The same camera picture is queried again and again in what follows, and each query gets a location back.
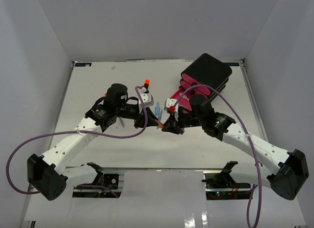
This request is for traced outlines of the orange translucent correction pen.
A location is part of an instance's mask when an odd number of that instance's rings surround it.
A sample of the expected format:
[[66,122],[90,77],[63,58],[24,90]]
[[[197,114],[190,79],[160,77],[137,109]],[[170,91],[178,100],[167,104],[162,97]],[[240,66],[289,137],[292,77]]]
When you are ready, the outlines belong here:
[[157,122],[157,128],[160,128],[160,129],[164,128],[164,124],[162,122],[160,122],[159,120],[156,120],[156,122]]

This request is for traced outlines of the black pink drawer organizer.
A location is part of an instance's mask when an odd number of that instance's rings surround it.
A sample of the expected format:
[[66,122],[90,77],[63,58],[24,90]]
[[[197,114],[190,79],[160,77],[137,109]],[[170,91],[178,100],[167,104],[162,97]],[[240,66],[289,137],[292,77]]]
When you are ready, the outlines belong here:
[[[216,91],[221,92],[232,74],[232,69],[225,63],[217,60],[209,54],[200,55],[182,73],[179,89],[171,96],[172,99],[179,99],[179,105],[190,110],[189,99],[193,95],[201,94],[213,101],[217,94],[211,89],[204,87],[208,85]],[[201,85],[183,94],[191,86]]]

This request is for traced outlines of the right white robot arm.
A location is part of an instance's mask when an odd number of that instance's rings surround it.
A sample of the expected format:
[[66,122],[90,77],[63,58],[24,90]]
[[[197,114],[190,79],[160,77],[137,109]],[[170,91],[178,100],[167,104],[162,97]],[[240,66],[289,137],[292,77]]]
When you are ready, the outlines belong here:
[[262,164],[260,176],[253,176],[241,167],[228,169],[221,176],[225,187],[233,188],[239,182],[252,184],[257,180],[280,197],[295,199],[309,177],[306,156],[302,151],[288,151],[254,134],[246,133],[239,122],[216,112],[210,100],[202,95],[195,95],[189,101],[190,110],[179,106],[176,99],[166,99],[164,109],[170,115],[164,123],[163,132],[182,135],[185,128],[201,127],[210,137],[236,147]]

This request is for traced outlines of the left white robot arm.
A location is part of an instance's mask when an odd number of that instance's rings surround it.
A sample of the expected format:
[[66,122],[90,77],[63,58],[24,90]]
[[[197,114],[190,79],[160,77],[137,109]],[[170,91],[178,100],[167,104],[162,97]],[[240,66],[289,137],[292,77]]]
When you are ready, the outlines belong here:
[[129,97],[125,85],[112,84],[85,113],[73,133],[40,156],[33,154],[28,158],[29,183],[49,201],[59,197],[67,186],[100,188],[104,182],[102,167],[87,163],[69,168],[68,164],[118,118],[132,119],[135,128],[157,126],[158,118],[149,109],[154,102],[148,87],[148,83],[137,87],[137,96]]

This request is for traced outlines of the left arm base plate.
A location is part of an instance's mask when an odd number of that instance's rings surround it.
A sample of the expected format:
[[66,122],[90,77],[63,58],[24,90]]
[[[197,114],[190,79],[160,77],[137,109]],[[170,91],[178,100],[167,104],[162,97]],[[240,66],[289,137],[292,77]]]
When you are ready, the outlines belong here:
[[98,173],[87,179],[80,180],[75,189],[109,189],[116,190],[119,188],[120,175],[117,173]]

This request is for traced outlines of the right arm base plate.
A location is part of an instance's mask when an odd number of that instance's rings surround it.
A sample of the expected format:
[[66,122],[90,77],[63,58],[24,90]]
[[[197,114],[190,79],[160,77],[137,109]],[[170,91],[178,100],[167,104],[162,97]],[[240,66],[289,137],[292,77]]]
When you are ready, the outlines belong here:
[[202,182],[208,189],[250,189],[249,183],[237,183],[229,173],[205,173]]

